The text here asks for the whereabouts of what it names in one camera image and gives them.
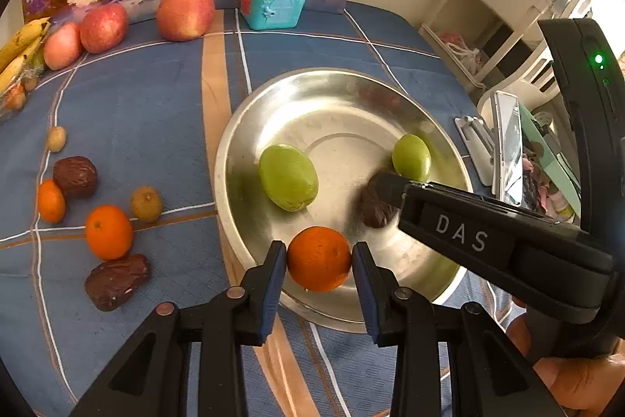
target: screw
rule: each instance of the screw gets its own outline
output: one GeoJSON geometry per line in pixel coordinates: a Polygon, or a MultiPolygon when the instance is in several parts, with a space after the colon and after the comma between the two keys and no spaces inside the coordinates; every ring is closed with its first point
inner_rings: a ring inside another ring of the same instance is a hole
{"type": "Polygon", "coordinates": [[[480,306],[476,302],[467,302],[464,305],[464,307],[471,314],[480,314],[480,313],[482,313],[482,306],[480,306]]]}
{"type": "Polygon", "coordinates": [[[176,307],[171,302],[161,302],[156,307],[156,314],[159,314],[161,316],[167,316],[174,313],[175,309],[176,307]]]}
{"type": "Polygon", "coordinates": [[[226,291],[226,295],[231,299],[240,299],[245,295],[245,288],[242,286],[230,286],[226,291]]]}
{"type": "Polygon", "coordinates": [[[398,299],[401,299],[402,301],[407,301],[413,294],[413,291],[405,286],[400,286],[399,288],[395,289],[393,294],[395,294],[395,297],[397,297],[398,299]]]}

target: small potato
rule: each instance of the small potato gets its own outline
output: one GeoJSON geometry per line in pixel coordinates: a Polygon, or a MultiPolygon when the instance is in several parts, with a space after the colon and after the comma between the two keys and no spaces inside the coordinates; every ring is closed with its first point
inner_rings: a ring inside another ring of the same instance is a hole
{"type": "Polygon", "coordinates": [[[54,126],[48,133],[48,150],[50,152],[60,152],[65,146],[65,142],[68,139],[68,134],[65,128],[61,126],[54,126]]]}

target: green fruit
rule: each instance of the green fruit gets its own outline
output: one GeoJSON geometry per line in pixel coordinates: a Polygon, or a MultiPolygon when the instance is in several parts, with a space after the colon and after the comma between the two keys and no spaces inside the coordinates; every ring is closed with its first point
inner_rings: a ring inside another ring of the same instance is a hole
{"type": "Polygon", "coordinates": [[[425,183],[431,166],[429,149],[418,136],[404,135],[393,147],[393,167],[399,175],[425,183]]]}
{"type": "Polygon", "coordinates": [[[262,188],[278,207],[295,212],[315,199],[319,180],[313,162],[290,145],[270,145],[258,162],[262,188]]]}

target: human hand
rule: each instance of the human hand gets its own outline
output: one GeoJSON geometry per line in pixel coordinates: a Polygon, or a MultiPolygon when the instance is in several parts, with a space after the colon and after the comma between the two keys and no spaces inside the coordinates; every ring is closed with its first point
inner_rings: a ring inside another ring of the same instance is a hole
{"type": "MultiPolygon", "coordinates": [[[[525,316],[515,318],[505,333],[520,352],[527,355],[532,339],[525,316]]],[[[614,355],[600,359],[543,358],[534,365],[534,371],[558,404],[582,410],[579,417],[596,417],[605,410],[625,378],[623,341],[620,346],[620,351],[614,355]]]]}

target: white chair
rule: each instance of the white chair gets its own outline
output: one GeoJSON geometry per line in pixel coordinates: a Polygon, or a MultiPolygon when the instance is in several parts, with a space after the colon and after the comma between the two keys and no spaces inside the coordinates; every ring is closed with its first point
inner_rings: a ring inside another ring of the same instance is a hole
{"type": "MultiPolygon", "coordinates": [[[[591,12],[592,0],[569,0],[560,18],[583,18],[591,12]]],[[[486,91],[477,102],[477,112],[489,127],[493,127],[491,99],[495,91],[503,90],[518,97],[530,112],[552,100],[560,92],[554,80],[552,57],[543,39],[526,61],[510,76],[486,91]]]]}

